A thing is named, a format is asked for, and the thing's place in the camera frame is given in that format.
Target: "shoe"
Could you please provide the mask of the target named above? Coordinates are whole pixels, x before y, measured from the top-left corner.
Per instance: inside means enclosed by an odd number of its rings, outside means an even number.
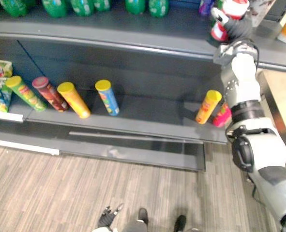
[[[145,208],[140,208],[138,211],[138,220],[142,220],[146,225],[148,225],[148,214]]]
[[[174,232],[183,232],[186,226],[186,222],[187,222],[186,216],[180,215],[175,222]]]

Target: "yellow lid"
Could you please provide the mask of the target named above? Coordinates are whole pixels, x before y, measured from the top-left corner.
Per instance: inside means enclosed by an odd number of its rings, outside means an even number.
[[[73,91],[73,89],[75,89],[75,87],[72,82],[63,82],[58,86],[57,91],[59,93],[68,93]]]
[[[212,101],[215,101],[215,102],[219,102],[222,98],[222,95],[220,92],[218,92],[217,90],[209,90],[207,91],[207,94],[206,94],[207,98],[212,100]]]
[[[111,84],[107,80],[101,80],[101,81],[98,81],[97,83],[95,83],[95,88],[97,91],[109,90],[110,87],[111,87]]]
[[[19,85],[21,82],[21,77],[20,76],[12,76],[11,78],[8,78],[5,84],[9,87],[15,87]]]

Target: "metal shelf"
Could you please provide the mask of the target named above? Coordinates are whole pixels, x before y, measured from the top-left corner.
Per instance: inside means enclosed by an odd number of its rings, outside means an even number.
[[[31,107],[26,105],[26,103],[24,103],[19,97],[13,96],[8,113],[0,112],[0,119],[6,121],[23,122],[31,111]]]
[[[92,111],[89,118],[80,119],[72,110],[59,113],[48,107],[43,112],[32,111],[27,121],[182,140],[227,142],[224,128],[217,128],[211,122],[200,125],[194,121],[196,111],[200,108],[199,103],[117,96],[120,113],[118,116],[109,116],[102,100],[98,96],[91,98],[92,91],[79,92]]]
[[[46,123],[0,122],[0,145],[59,155],[66,152],[92,158],[142,163],[191,171],[205,170],[204,145],[194,143],[133,142],[89,138],[87,141],[68,133],[74,127]]]
[[[167,17],[158,19],[148,12],[127,13],[123,1],[118,1],[109,12],[96,12],[90,17],[71,13],[55,19],[42,6],[21,18],[0,12],[0,37],[3,38],[90,44],[203,60],[212,60],[215,51],[208,42],[210,27],[211,21],[194,9],[171,7]],[[278,23],[265,20],[254,31],[261,68],[286,71],[286,44],[275,39],[280,29]]]

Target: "wood-look floor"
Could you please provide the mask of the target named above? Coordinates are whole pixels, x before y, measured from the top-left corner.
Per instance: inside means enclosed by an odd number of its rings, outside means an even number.
[[[150,232],[172,232],[179,214],[202,232],[277,231],[227,146],[208,145],[206,165],[195,173],[0,147],[0,232],[90,232],[119,203],[120,232],[141,206]]]

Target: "red can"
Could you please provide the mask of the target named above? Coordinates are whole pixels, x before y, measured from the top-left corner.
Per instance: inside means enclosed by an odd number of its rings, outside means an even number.
[[[32,81],[32,86],[59,112],[63,112],[69,108],[65,99],[51,85],[47,77],[37,77]]]

